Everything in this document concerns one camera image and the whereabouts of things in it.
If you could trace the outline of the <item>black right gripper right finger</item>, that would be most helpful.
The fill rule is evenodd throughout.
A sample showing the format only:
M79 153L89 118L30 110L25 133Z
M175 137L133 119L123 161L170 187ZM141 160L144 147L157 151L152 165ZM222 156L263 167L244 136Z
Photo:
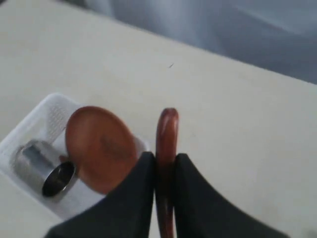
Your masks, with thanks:
M174 170L174 210L179 238L286 238L288 235L244 213L201 175L187 154Z

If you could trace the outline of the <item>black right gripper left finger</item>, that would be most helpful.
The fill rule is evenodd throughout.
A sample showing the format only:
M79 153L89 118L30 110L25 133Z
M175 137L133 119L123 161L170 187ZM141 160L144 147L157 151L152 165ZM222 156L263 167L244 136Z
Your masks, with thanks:
M142 153L129 175L83 213L52 227L48 238L147 238L155 181L155 157Z

